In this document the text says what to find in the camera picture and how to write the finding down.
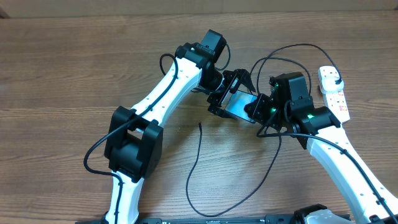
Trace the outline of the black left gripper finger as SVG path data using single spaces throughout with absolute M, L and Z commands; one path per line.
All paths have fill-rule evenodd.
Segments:
M 252 83 L 251 74 L 245 69 L 238 69 L 239 81 L 243 84 L 249 91 L 255 92 L 256 89 Z
M 219 116 L 220 118 L 228 118 L 228 119 L 233 119 L 233 120 L 237 120 L 237 117 L 235 117 L 233 114 L 227 112 L 224 109 L 221 109 L 215 105 L 210 105 L 208 107 L 208 111 L 210 113 L 213 113 L 216 116 Z

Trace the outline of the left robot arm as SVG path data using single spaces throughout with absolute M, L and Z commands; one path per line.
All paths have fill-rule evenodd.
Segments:
M 181 101 L 193 90 L 209 95 L 209 112 L 221 118 L 237 118 L 236 103 L 222 108 L 238 86 L 254 87 L 246 70 L 216 68 L 225 38 L 209 30 L 201 42 L 179 46 L 171 56 L 170 69 L 139 103 L 113 113 L 104 156 L 113 177 L 111 205 L 102 223 L 135 223 L 144 180 L 153 173 L 162 153 L 164 126 Z

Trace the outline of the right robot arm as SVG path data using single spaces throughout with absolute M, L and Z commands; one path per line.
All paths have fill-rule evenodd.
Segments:
M 258 137 L 290 136 L 326 170 L 349 205 L 356 223 L 397 223 L 397 197 L 360 158 L 342 123 L 326 106 L 316 108 L 300 72 L 271 77 L 270 95 L 258 94 L 244 107 L 262 125 Z

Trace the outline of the white charger plug adapter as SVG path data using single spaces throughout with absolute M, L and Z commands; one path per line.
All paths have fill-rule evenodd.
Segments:
M 344 81 L 340 81 L 339 83 L 336 83 L 336 80 L 334 77 L 332 78 L 325 78 L 321 77 L 320 79 L 320 91 L 323 94 L 332 94 L 333 92 L 341 91 L 343 90 L 345 86 Z

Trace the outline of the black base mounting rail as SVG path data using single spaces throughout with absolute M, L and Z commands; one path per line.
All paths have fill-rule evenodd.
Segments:
M 321 223 L 333 223 L 330 219 L 334 214 L 324 214 L 326 216 L 320 218 Z M 339 215 L 343 220 L 335 221 L 335 223 L 353 223 L 348 214 Z M 108 223 L 104 220 L 105 215 L 99 220 L 75 222 L 76 224 L 100 224 Z M 264 217 L 246 217 L 246 218 L 187 218 L 187 219 L 161 219 L 161 218 L 138 218 L 137 224 L 287 224 L 294 223 L 293 214 L 277 214 L 265 215 Z

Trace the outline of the white power strip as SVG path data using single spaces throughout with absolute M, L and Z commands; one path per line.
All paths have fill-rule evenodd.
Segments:
M 318 69 L 319 86 L 321 77 L 334 77 L 336 81 L 340 79 L 339 73 L 333 66 L 322 66 Z M 332 111 L 332 113 L 338 118 L 341 123 L 345 123 L 350 120 L 348 106 L 343 90 L 333 92 L 332 94 L 322 95 L 325 106 Z

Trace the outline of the blue Samsung Galaxy smartphone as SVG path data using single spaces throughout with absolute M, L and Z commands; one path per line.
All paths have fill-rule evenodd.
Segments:
M 236 93 L 232 94 L 226 104 L 225 110 L 237 118 L 241 118 L 250 123 L 255 123 L 255 121 L 248 116 L 248 113 L 245 112 L 244 107 L 253 103 L 256 98 L 257 96 L 255 95 L 238 90 Z

